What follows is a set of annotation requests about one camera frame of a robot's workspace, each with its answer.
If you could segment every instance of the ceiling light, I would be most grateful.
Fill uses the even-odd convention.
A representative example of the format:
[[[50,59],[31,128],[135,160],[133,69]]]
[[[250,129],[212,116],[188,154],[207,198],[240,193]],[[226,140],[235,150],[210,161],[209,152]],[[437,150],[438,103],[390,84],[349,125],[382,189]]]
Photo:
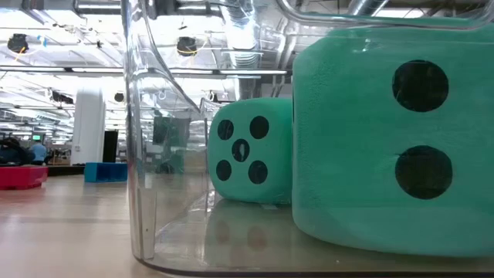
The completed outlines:
[[[269,70],[269,69],[222,69],[219,71],[221,74],[287,74],[286,70]]]
[[[212,70],[207,69],[170,69],[173,74],[213,74]]]
[[[8,129],[18,129],[14,124],[10,123],[0,123],[0,127]]]
[[[97,5],[92,5],[92,4],[78,4],[77,6],[78,9],[114,9],[114,10],[119,10],[120,11],[120,5],[105,5],[105,4],[100,4],[98,3]]]
[[[31,132],[21,132],[21,131],[14,131],[12,132],[12,135],[31,135]]]
[[[12,109],[12,112],[14,112],[14,114],[20,117],[36,118],[36,116],[38,116],[38,114],[35,111],[29,109]]]
[[[62,67],[51,67],[51,66],[0,66],[0,71],[10,71],[10,72],[65,72]]]
[[[44,130],[49,130],[49,131],[52,131],[52,130],[55,129],[54,127],[47,127],[47,126],[38,126],[36,128],[40,128],[40,129],[44,129]]]
[[[59,135],[59,136],[72,136],[72,134],[69,134],[69,133],[66,133],[66,132],[59,132],[59,131],[56,132],[56,135]]]
[[[72,68],[74,73],[124,73],[122,68]]]
[[[240,50],[240,49],[227,49],[227,50],[222,50],[222,54],[257,54],[257,55],[263,55],[261,51],[254,51],[254,50]]]

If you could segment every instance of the red container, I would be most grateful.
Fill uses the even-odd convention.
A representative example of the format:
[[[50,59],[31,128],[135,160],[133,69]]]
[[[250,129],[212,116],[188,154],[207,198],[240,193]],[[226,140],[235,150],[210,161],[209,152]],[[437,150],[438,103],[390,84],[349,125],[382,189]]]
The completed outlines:
[[[47,178],[47,167],[0,167],[0,190],[36,188]]]

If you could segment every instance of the transparent bin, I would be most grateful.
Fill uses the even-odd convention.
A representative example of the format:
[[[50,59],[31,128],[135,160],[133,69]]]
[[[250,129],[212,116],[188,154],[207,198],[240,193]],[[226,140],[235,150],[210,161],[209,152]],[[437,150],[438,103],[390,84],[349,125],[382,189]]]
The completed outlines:
[[[493,11],[476,0],[122,1],[136,259],[182,276],[492,274]],[[216,154],[247,156],[218,142],[241,130],[220,131],[219,117],[248,123],[273,98],[292,105],[280,112],[289,135],[251,144],[246,159],[270,156],[264,174],[285,175],[291,201],[216,190]]]

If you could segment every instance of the black dot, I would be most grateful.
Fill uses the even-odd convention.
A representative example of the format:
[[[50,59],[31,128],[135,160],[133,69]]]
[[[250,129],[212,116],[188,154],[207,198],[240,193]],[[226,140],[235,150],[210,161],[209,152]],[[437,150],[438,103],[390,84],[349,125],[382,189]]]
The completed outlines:
[[[249,167],[249,178],[252,183],[262,184],[268,178],[268,168],[262,161],[254,161]]]
[[[257,116],[250,122],[250,134],[255,139],[264,138],[269,131],[269,122],[263,116]]]
[[[233,143],[232,146],[232,154],[233,158],[238,161],[238,162],[243,162],[247,157],[249,156],[250,153],[250,146],[247,141],[243,139],[238,139]]]
[[[434,110],[445,102],[448,90],[448,77],[434,63],[414,60],[404,63],[394,72],[394,98],[408,110]]]
[[[451,160],[444,152],[429,146],[417,146],[400,155],[394,168],[396,180],[410,196],[437,198],[453,179]]]
[[[218,136],[222,140],[228,140],[233,135],[233,123],[230,120],[222,120],[218,125]]]
[[[218,162],[218,165],[216,165],[216,175],[220,181],[228,180],[230,175],[232,175],[232,166],[230,163],[226,160]]]

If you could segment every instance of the table surface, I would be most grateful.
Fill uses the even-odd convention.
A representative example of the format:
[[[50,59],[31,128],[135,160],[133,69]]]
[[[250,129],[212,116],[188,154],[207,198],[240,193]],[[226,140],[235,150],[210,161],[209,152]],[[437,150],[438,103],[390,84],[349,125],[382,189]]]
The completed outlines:
[[[147,176],[156,199],[149,263],[207,272],[494,272],[494,258],[376,253],[313,239],[289,207],[246,204],[209,192],[200,175]],[[125,183],[50,177],[42,188],[0,191],[0,277],[164,277],[130,249]]]

